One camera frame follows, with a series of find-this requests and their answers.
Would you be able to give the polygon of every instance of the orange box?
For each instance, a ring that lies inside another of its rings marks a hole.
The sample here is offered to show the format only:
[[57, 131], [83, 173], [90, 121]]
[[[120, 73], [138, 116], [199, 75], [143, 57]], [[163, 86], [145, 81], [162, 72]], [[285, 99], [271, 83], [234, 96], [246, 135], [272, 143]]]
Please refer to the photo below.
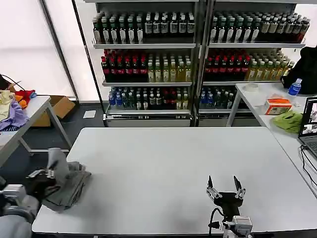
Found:
[[264, 104], [266, 115], [280, 115], [290, 110], [291, 107], [290, 101], [284, 98], [267, 99]]

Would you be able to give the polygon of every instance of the water bottle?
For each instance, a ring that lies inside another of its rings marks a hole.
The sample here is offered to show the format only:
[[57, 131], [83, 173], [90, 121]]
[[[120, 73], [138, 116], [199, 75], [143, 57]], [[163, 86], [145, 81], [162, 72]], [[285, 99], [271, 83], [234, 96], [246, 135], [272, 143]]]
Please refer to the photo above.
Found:
[[292, 83], [292, 85], [288, 89], [288, 96], [292, 103], [294, 102], [295, 97], [299, 93], [299, 90], [301, 90], [301, 87], [302, 87], [301, 82], [302, 80], [300, 78], [296, 79], [296, 82]]

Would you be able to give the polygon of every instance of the black cable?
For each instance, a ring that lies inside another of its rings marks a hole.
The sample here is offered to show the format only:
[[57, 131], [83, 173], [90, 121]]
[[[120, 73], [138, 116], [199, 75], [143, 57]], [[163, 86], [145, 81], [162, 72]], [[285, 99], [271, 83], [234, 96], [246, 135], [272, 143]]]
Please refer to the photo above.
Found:
[[223, 217], [224, 217], [224, 214], [220, 211], [220, 209], [219, 208], [215, 208], [215, 209], [213, 209], [213, 211], [212, 211], [212, 213], [211, 213], [211, 216], [210, 216], [210, 223], [209, 223], [209, 235], [211, 236], [211, 224], [212, 224], [212, 220], [213, 220], [213, 215], [214, 215], [214, 213], [216, 212], [216, 211], [218, 211], [219, 213], [220, 213], [220, 215], [222, 215]]
[[305, 169], [305, 160], [304, 160], [304, 155], [306, 158], [308, 158], [306, 156], [306, 154], [304, 153], [304, 146], [301, 145], [301, 154], [302, 154], [302, 160], [303, 160], [303, 170], [307, 173], [308, 177], [310, 178], [310, 180], [317, 186], [317, 183], [313, 180], [312, 176], [308, 173], [308, 171]]
[[6, 76], [6, 75], [4, 75], [4, 74], [0, 74], [0, 75], [6, 77], [6, 78], [8, 78], [8, 79], [10, 79], [13, 83], [15, 83], [15, 84], [18, 85], [20, 88], [22, 88], [22, 87], [21, 87], [17, 82], [15, 82], [12, 78], [10, 78], [10, 77], [8, 77], [8, 76]]

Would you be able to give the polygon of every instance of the white paper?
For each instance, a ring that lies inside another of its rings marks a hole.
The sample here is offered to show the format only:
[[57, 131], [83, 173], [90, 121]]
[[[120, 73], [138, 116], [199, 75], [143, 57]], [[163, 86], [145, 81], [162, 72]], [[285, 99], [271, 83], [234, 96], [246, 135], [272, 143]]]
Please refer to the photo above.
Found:
[[94, 118], [95, 114], [96, 114], [96, 110], [85, 111], [85, 114], [84, 114], [83, 118]]

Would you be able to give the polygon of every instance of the cardboard box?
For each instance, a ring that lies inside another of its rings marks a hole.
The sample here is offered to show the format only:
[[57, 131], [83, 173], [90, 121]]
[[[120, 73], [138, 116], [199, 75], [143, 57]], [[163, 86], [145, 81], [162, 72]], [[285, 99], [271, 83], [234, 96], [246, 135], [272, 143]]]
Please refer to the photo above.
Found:
[[[63, 119], [75, 106], [75, 104], [70, 101], [65, 96], [50, 96], [51, 105], [57, 117]], [[47, 112], [44, 112], [41, 117], [39, 117], [32, 126], [37, 127], [48, 127], [51, 126], [50, 117]]]

